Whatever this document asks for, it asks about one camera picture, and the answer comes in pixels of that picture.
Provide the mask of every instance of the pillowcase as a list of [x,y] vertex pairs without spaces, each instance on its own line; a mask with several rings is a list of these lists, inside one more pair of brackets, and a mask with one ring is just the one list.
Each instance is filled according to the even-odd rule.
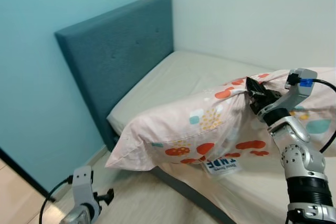
[[[311,68],[318,78],[335,84],[334,68]],[[289,70],[251,76],[282,94]],[[246,78],[204,90],[185,99],[147,110],[123,130],[106,167],[151,170],[161,163],[199,164],[220,157],[279,155],[279,151],[249,107]],[[336,94],[316,83],[310,97],[291,114],[311,134],[320,149],[332,135]],[[325,152],[336,156],[336,144]]]

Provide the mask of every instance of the mattress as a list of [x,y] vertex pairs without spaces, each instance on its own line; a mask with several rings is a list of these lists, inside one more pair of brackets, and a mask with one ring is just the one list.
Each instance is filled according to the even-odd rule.
[[[284,224],[289,200],[280,158],[238,161],[242,171],[219,177],[210,177],[201,165],[163,164],[160,168],[202,194],[237,224]],[[327,157],[326,164],[330,191],[336,197],[336,158]]]
[[268,72],[258,66],[193,52],[167,56],[113,108],[107,119],[120,135],[137,114],[239,77]]

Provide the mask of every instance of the red polka dot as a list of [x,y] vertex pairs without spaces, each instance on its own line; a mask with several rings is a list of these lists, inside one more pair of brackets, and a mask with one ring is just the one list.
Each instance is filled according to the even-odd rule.
[[224,98],[230,97],[230,95],[231,95],[231,92],[229,90],[225,90],[225,91],[216,93],[215,94],[215,98],[217,98],[217,99],[224,99]]
[[227,153],[225,157],[240,157],[240,153]]
[[255,141],[237,144],[236,148],[239,150],[245,150],[245,149],[250,149],[250,148],[261,149],[261,148],[264,148],[265,146],[266,146],[266,143],[264,141],[255,140]]
[[199,161],[201,161],[201,162],[203,162],[203,161],[205,161],[205,160],[206,160],[205,156],[203,156],[203,157],[201,157],[201,158],[199,159]]
[[261,74],[261,75],[259,75],[258,77],[259,77],[259,78],[265,78],[265,77],[267,77],[267,76],[269,76],[269,73]]
[[266,156],[266,155],[269,154],[269,152],[265,152],[265,151],[262,151],[262,152],[251,151],[250,153],[251,153],[251,154],[255,154],[256,156],[261,156],[261,157]]
[[182,164],[191,164],[191,163],[193,163],[195,161],[197,161],[197,159],[187,158],[187,159],[181,160],[181,163]]
[[213,147],[215,146],[215,144],[213,143],[207,143],[207,144],[201,144],[200,146],[198,146],[197,152],[205,155],[208,151],[210,151]]
[[169,156],[181,156],[184,154],[188,154],[190,152],[190,149],[187,147],[172,148],[172,149],[166,150],[165,152]]
[[242,83],[244,83],[243,79],[236,80],[236,81],[232,82],[233,85],[241,85]]

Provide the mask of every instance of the wall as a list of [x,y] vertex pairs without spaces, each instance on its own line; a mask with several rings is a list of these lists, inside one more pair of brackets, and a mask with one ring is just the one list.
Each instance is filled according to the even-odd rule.
[[175,48],[279,69],[335,66],[335,0],[174,0]]
[[46,189],[103,142],[53,33],[135,0],[0,0],[0,147]]

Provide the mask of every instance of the floor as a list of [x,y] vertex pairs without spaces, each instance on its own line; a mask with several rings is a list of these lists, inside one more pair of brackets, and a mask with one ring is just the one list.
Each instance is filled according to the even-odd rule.
[[[115,198],[108,207],[102,203],[103,211],[96,224],[219,223],[150,173],[105,169],[108,156],[106,153],[93,166],[93,190],[105,194],[113,187]],[[50,204],[44,213],[43,224],[59,224],[73,203],[70,190],[55,205]],[[29,224],[38,224],[38,216]]]
[[0,159],[0,223],[27,224],[44,198]]

